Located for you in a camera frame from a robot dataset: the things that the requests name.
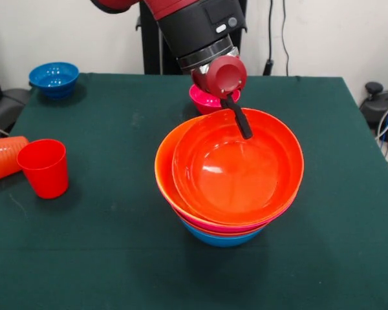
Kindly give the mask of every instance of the white wall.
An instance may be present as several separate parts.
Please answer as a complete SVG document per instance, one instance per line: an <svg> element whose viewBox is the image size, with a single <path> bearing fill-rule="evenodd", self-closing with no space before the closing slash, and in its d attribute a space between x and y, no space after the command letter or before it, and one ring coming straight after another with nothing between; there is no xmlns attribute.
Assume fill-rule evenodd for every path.
<svg viewBox="0 0 388 310"><path fill-rule="evenodd" d="M27 87L28 73L51 61L83 72L143 73L139 8L109 15L90 0L0 0L0 82Z"/></svg>
<svg viewBox="0 0 388 310"><path fill-rule="evenodd" d="M251 74L260 74L268 57L270 2L249 3L242 58ZM274 3L273 73L283 75L283 6L281 0ZM286 0L286 12L291 75L343 76L357 102L365 97L368 81L377 80L388 89L388 0Z"/></svg>
<svg viewBox="0 0 388 310"><path fill-rule="evenodd" d="M282 1L274 0L274 74L285 73ZM242 58L249 73L266 62L269 0L249 0ZM286 0L290 73L343 76L357 101L363 84L388 88L388 0ZM26 87L30 69L70 61L84 72L142 73L138 6L108 15L89 0L0 0L0 81Z"/></svg>

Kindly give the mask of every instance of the bowl rim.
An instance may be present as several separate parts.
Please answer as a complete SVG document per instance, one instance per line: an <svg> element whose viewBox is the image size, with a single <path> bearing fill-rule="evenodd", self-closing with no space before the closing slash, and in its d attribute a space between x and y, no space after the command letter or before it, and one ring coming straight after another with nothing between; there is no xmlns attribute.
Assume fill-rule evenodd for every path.
<svg viewBox="0 0 388 310"><path fill-rule="evenodd" d="M65 61L53 61L53 62L51 62L51 63L44 63L44 64L42 64L42 65L40 65L40 66L37 66L37 67L34 68L32 71L30 71L30 73L29 73L29 75L28 75L29 81L30 81L31 84L33 84L35 87L39 87L39 88L50 88L50 87L42 86L42 85L39 85L39 84L35 83L35 82L33 81L33 79L32 79L32 74L33 74L35 71L37 71L37 70L39 70L39 69L41 69L41 68L43 68L43 67L50 66L50 65L58 65L58 64L71 66L72 68L74 68L74 69L76 70L76 73L75 73L74 77L73 77L72 79L70 79L68 82L64 82L64 84L58 85L58 86L56 86L56 87L62 87L62 86L65 86L65 85L67 85L67 84L69 84L69 83L72 83L73 81L77 80L80 71L79 71L79 68L78 68L76 65L74 65L73 63L65 62Z"/></svg>
<svg viewBox="0 0 388 310"><path fill-rule="evenodd" d="M191 226L192 228L194 228L194 229L196 229L198 231L203 232L204 234L210 234L212 236L218 236L218 237L223 237L223 238L246 236L247 234L252 234L252 233L255 233L256 231L260 231L261 229L264 229L268 225L268 223L266 223L266 224L263 224L260 227L252 229L251 231L245 231L245 232L242 232L242 233L241 232L240 233L239 232L238 233L237 232L233 232L233 233L232 232L231 233L222 232L221 233L221 232L215 232L215 231L209 231L207 229L203 229L203 228L195 225L194 223L191 223L191 222L187 221L187 219L185 219L185 218L183 218L181 216L178 216L178 218L181 221L183 221L184 223L186 223L187 225Z"/></svg>
<svg viewBox="0 0 388 310"><path fill-rule="evenodd" d="M273 219L277 218L278 216L282 215L290 207L290 205L294 201L295 197L297 196L297 193L298 193L298 191L300 189L300 186L301 186L302 181L303 181L303 176L304 176L304 173L305 173L305 158L304 158L304 155L303 155L303 149L302 149L302 146L301 146L297 136L293 133L292 129L290 129L290 127L287 126L284 122L282 122L279 118L277 118L277 117L275 117L275 116L273 116L273 115L271 115L271 114L269 114L267 112L263 112L261 110L257 110L257 109L254 109L254 108L242 108L242 110L244 110L246 112L249 112L249 113L263 114L266 117L272 118L276 122L280 123L285 128L285 130L289 133L289 135L292 137L292 139L295 141L296 145L298 146L299 158L300 158L300 162L301 162L301 165L302 165L302 169L299 172L299 176L298 176L299 181L298 181L298 183L296 185L296 188L294 189L294 191L291 194L291 196L283 202L283 206L281 208L277 209L275 212L273 212L271 214L267 214L264 218L259 218L258 220L255 220L255 221L252 221L252 222L242 222L242 223L222 223L222 222L219 222L219 224L231 225L231 226L234 226L234 227L238 227L238 226L244 227L244 226L249 226L249 225L255 225L255 224L258 224L258 223L266 223L266 222L270 222ZM210 115L206 116L204 119L210 119L210 118L216 117L216 115L219 115L219 114L222 114L222 113L225 113L225 111L221 110L221 111L215 112L214 114L210 114ZM181 144L181 140L179 141L178 145L176 146L176 148L175 148L176 150L179 148L180 144ZM173 174L174 181L176 183L175 187L177 188L178 193L180 194L181 198L186 202L186 204L189 205L190 208L192 208L190 203L188 203L188 201L186 201L186 198L184 197L184 195L181 195L180 188L178 187L177 182L175 180L176 179L176 176L175 176L175 174L176 174L176 172L175 172L175 162L173 162L172 174Z"/></svg>
<svg viewBox="0 0 388 310"><path fill-rule="evenodd" d="M238 240L247 239L247 238L250 238L250 237L253 237L253 236L257 236L264 229L264 227L262 227L258 231L252 232L250 234L245 234L243 236L219 237L219 236L213 236L212 234L206 234L206 233L204 233L202 231L199 231L196 228L188 225L187 223L184 223L184 222L182 222L182 223L184 224L186 229L188 229L189 231L195 231L197 234L200 234L203 237L206 237L206 238L209 238L209 239L214 239L214 240L219 240L219 241L223 241L223 242L224 241L238 241Z"/></svg>
<svg viewBox="0 0 388 310"><path fill-rule="evenodd" d="M196 121L199 121L201 120L202 118L205 118L206 116L198 116L196 118L192 118L192 119L189 119L188 121L190 122L193 122L194 123L194 120ZM268 222L271 222L272 220L276 219L278 216L282 215L284 212L287 211L287 209L289 209L289 207L291 206L292 202L295 200L296 198L296 195L292 196L288 203L285 205L285 207L283 208L282 212L280 212L277 216L274 216L273 218L271 218L270 220L268 220L267 222L261 222L261 223L255 223L255 224L250 224L250 225L225 225L225 224L221 224L221 223L215 223L215 222L211 222L211 221L208 221L206 219L203 219L203 218L199 218L198 216L195 216L194 214L191 214L189 213L188 211L182 209L180 206L178 206L172 199L171 197L168 195L168 193L166 192L162 182L160 181L160 178L159 178L159 171L160 171L160 168L159 168L159 162L158 162L158 159L159 159L159 154L162 150L162 148L164 147L165 145L165 141L168 139L168 137L170 135L172 135L174 133L174 131L176 131L180 126L182 126L183 124L185 124L186 122L188 121L185 121L181 124L179 124L177 127L175 127L172 131L170 131L166 137L162 140L160 146L158 147L158 150L156 152L156 155L155 155L155 180L156 180L156 184L161 192L161 194L163 195L163 197L167 200L167 202L172 206L172 208L175 210L175 211L178 211L179 213L183 214L184 216L186 216L187 218L195 221L196 223L201 223L202 225L206 225L206 226L210 226L210 227L218 227L218 229L249 229L251 227L255 227L256 225L259 225L259 224L263 224L263 223L268 223Z"/></svg>

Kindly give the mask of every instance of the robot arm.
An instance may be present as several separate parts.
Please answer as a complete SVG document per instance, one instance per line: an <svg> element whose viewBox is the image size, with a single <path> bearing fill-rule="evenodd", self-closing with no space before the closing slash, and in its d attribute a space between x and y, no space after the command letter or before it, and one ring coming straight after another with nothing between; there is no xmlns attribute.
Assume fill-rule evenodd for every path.
<svg viewBox="0 0 388 310"><path fill-rule="evenodd" d="M104 12L128 10L138 0L91 0ZM238 0L145 0L172 53L202 90L227 98L242 89L247 71L229 34L246 28Z"/></svg>

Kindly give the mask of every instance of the blue bowl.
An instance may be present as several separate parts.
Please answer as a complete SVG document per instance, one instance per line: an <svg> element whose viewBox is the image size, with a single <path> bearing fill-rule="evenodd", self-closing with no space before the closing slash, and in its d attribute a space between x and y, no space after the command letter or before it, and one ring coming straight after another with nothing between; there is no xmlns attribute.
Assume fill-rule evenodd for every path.
<svg viewBox="0 0 388 310"><path fill-rule="evenodd" d="M255 231L252 234L246 234L240 237L218 237L212 236L210 234L206 234L202 231L197 230L196 228L188 225L186 222L182 221L186 229L194 235L194 237L203 241L208 245L212 245L214 247L237 247L238 245L249 242L251 239L256 237L264 228L259 231Z"/></svg>
<svg viewBox="0 0 388 310"><path fill-rule="evenodd" d="M71 63L46 63L28 75L30 83L50 99L65 99L75 89L79 69Z"/></svg>

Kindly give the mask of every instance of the stacked bowls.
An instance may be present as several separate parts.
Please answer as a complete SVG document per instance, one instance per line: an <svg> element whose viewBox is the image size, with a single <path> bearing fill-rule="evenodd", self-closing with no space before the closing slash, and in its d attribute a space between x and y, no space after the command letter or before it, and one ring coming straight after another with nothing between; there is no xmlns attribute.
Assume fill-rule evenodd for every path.
<svg viewBox="0 0 388 310"><path fill-rule="evenodd" d="M243 109L253 130L244 140L234 113L221 110L171 131L155 159L158 188L195 237L233 247L257 236L292 204L303 153L275 117Z"/></svg>

